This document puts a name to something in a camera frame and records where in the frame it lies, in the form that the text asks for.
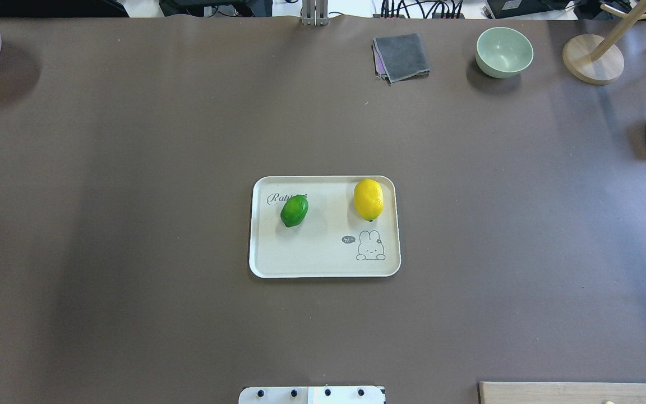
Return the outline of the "aluminium frame post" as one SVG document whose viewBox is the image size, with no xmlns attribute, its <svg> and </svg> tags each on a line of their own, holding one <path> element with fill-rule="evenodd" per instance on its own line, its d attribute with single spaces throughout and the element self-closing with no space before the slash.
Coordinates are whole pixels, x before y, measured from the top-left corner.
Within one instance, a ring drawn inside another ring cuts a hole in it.
<svg viewBox="0 0 646 404">
<path fill-rule="evenodd" d="M 303 0 L 302 25 L 325 26 L 329 23 L 328 0 Z"/>
</svg>

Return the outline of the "wooden cutting board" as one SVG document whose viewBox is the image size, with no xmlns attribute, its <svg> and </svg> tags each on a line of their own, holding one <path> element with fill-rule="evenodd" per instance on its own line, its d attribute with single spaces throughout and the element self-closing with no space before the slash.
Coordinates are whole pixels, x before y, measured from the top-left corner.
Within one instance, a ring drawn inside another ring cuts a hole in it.
<svg viewBox="0 0 646 404">
<path fill-rule="evenodd" d="M 482 403 L 646 403 L 646 383 L 480 382 Z"/>
</svg>

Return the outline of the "green lime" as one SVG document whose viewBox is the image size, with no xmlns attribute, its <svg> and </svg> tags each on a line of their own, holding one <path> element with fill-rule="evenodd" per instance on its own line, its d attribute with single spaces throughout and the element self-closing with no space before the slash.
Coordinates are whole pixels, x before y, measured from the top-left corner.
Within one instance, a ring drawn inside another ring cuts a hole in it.
<svg viewBox="0 0 646 404">
<path fill-rule="evenodd" d="M 285 202 L 280 211 L 280 220 L 285 227 L 297 227 L 303 222 L 308 212 L 308 200 L 305 195 L 294 195 Z"/>
</svg>

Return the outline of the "yellow lemon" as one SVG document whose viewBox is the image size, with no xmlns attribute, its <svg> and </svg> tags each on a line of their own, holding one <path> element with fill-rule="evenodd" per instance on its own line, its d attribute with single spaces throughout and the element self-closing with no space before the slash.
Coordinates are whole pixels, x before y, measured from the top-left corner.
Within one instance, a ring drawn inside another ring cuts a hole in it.
<svg viewBox="0 0 646 404">
<path fill-rule="evenodd" d="M 353 200 L 357 213 L 367 222 L 372 222 L 384 209 L 384 190 L 379 182 L 365 178 L 356 184 Z"/>
</svg>

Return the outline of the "light green bowl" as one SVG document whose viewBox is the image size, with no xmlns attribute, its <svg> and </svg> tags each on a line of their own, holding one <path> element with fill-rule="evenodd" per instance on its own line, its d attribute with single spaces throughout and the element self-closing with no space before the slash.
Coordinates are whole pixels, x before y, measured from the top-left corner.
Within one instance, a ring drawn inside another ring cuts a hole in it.
<svg viewBox="0 0 646 404">
<path fill-rule="evenodd" d="M 532 64 L 533 57 L 533 46 L 528 38 L 506 26 L 483 31 L 475 46 L 477 66 L 495 79 L 517 76 Z"/>
</svg>

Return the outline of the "cream rabbit tray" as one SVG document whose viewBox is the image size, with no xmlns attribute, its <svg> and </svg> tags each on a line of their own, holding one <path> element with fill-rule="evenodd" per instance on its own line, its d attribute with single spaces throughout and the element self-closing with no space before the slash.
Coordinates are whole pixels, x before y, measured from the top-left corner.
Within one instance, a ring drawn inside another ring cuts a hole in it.
<svg viewBox="0 0 646 404">
<path fill-rule="evenodd" d="M 266 176 L 253 186 L 249 266 L 259 278 L 385 278 L 402 265 L 396 189 L 372 176 L 384 195 L 382 214 L 367 222 L 354 207 L 361 176 Z M 295 195 L 308 199 L 300 225 L 280 211 Z"/>
</svg>

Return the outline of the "grey folded cloth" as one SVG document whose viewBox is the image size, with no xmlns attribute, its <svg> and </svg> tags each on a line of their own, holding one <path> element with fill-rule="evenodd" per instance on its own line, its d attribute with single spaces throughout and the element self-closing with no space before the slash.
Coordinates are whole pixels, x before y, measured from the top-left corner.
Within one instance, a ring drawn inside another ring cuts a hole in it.
<svg viewBox="0 0 646 404">
<path fill-rule="evenodd" d="M 426 77 L 431 68 L 421 36 L 417 33 L 374 38 L 375 75 L 390 84 L 413 77 Z"/>
</svg>

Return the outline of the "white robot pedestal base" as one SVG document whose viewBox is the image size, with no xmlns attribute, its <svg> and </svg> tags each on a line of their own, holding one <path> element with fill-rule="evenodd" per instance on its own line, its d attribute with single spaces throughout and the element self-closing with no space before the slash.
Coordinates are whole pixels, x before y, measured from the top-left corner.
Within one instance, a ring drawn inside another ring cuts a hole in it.
<svg viewBox="0 0 646 404">
<path fill-rule="evenodd" d="M 242 389 L 238 403 L 385 403 L 374 385 L 269 386 Z"/>
</svg>

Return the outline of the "wooden mug stand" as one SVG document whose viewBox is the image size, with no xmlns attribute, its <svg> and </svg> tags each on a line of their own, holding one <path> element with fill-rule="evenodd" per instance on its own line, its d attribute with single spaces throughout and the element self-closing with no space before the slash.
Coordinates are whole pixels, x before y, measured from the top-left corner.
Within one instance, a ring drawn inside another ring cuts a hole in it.
<svg viewBox="0 0 646 404">
<path fill-rule="evenodd" d="M 638 2 L 605 38 L 581 34 L 570 39 L 562 51 L 564 66 L 587 84 L 612 84 L 625 68 L 625 59 L 616 43 L 645 13 L 646 1 Z"/>
</svg>

